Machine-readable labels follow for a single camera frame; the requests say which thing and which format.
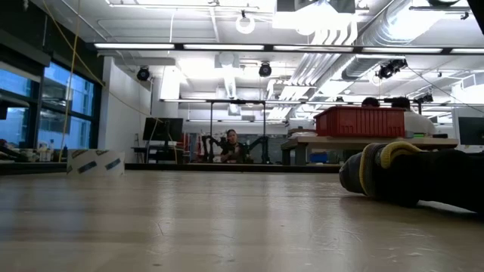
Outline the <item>red ribbed crate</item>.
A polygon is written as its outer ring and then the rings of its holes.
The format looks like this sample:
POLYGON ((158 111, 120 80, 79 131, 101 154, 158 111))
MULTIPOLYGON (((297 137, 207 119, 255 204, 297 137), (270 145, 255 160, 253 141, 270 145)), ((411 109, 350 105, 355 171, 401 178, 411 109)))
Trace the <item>red ribbed crate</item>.
POLYGON ((404 110, 380 107, 330 107, 313 117, 319 136, 403 138, 404 110))

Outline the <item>black beam with light strips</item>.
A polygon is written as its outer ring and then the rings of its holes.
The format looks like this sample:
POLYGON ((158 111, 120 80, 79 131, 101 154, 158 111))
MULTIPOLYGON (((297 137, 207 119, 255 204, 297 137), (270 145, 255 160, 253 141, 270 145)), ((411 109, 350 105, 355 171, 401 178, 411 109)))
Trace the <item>black beam with light strips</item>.
POLYGON ((99 42, 93 43, 92 46, 97 50, 105 51, 255 51, 318 54, 484 55, 484 48, 452 47, 128 42, 99 42))

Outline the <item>black table frame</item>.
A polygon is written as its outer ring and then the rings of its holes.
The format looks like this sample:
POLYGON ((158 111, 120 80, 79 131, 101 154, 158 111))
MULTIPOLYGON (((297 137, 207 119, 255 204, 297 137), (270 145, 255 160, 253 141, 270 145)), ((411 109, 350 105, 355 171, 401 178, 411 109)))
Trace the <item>black table frame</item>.
MULTIPOLYGON (((172 172, 271 172, 271 173, 318 173, 337 174, 340 165, 261 165, 261 164, 220 164, 220 163, 189 163, 173 164, 141 164, 126 163, 129 171, 172 171, 172 172)), ((66 163, 57 162, 13 162, 0 163, 0 176, 31 175, 59 173, 67 170, 66 163)))

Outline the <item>black gantry frame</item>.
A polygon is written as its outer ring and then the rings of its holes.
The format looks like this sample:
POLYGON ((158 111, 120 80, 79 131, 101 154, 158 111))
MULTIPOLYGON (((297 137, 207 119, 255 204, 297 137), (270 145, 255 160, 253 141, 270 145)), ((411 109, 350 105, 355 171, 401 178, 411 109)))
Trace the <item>black gantry frame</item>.
MULTIPOLYGON (((213 123, 214 123, 214 119, 213 119, 213 106, 214 106, 214 104, 218 104, 218 103, 227 103, 229 105, 261 104, 261 105, 263 105, 263 109, 266 110, 266 102, 263 101, 263 100, 241 100, 241 99, 209 100, 209 103, 210 103, 209 136, 212 136, 212 137, 213 137, 213 123)), ((263 123, 263 133, 262 133, 262 136, 267 136, 267 134, 266 134, 266 121, 267 121, 267 119, 265 117, 263 117, 263 121, 262 121, 262 123, 263 123)), ((223 148, 226 145, 227 138, 222 138, 219 142, 222 144, 221 148, 223 148)), ((246 161, 249 161, 249 158, 250 158, 250 154, 247 155, 246 161)))

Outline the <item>black shelf table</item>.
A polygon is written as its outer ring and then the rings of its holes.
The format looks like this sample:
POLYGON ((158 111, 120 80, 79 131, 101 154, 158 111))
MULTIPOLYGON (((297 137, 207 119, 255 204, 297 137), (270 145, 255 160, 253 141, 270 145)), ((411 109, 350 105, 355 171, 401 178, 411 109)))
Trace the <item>black shelf table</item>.
POLYGON ((13 162, 66 162, 68 149, 54 149, 53 141, 41 142, 36 149, 20 148, 0 139, 0 161, 13 162))

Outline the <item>wooden table green legs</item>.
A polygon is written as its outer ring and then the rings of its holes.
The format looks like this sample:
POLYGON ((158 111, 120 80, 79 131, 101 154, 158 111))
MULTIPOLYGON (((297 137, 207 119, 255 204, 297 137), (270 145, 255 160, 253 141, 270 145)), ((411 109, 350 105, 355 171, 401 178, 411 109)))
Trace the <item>wooden table green legs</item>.
POLYGON ((404 141, 422 150, 453 149, 459 144, 452 138, 333 138, 328 136, 296 137, 281 145, 282 165, 291 165, 294 150, 295 165, 306 165, 307 150, 362 150, 372 143, 389 144, 404 141))

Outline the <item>black monitor desk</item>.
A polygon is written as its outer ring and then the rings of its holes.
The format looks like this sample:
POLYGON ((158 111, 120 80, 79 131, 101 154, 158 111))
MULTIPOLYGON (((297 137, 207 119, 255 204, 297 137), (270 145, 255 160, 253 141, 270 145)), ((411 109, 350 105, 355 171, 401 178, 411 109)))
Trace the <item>black monitor desk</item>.
POLYGON ((174 147, 152 145, 149 147, 132 147, 137 163, 141 164, 180 164, 183 152, 174 147))

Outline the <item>black framed window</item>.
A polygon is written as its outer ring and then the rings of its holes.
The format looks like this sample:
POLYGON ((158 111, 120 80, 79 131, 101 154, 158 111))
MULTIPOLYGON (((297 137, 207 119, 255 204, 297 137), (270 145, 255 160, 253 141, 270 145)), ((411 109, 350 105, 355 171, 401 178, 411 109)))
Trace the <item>black framed window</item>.
POLYGON ((31 75, 0 61, 0 139, 20 148, 98 144, 101 86, 57 62, 31 75))

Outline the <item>silver ventilation duct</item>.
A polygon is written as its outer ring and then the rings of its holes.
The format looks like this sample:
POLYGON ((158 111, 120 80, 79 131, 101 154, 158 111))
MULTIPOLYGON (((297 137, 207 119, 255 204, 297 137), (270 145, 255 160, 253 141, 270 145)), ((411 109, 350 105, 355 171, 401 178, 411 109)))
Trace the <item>silver ventilation duct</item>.
POLYGON ((414 2, 424 7, 430 6, 426 0, 394 0, 355 43, 370 46, 410 45, 445 15, 443 11, 411 10, 414 2))

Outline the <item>black computer monitor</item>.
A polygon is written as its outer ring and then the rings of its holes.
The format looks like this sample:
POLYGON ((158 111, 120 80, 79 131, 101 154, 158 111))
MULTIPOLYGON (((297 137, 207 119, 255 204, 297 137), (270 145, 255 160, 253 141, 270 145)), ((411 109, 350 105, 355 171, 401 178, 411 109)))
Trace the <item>black computer monitor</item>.
POLYGON ((182 118, 151 118, 145 119, 144 141, 180 141, 183 129, 182 118))
POLYGON ((462 145, 484 146, 484 117, 459 117, 458 127, 462 145))

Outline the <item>black overhead box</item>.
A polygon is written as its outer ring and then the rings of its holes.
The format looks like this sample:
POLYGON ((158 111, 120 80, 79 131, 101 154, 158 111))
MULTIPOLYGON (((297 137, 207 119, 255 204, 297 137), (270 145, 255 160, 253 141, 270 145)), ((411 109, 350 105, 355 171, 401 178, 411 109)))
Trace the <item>black overhead box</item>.
POLYGON ((326 8, 337 13, 354 14, 355 0, 277 0, 277 12, 294 12, 303 8, 326 8))

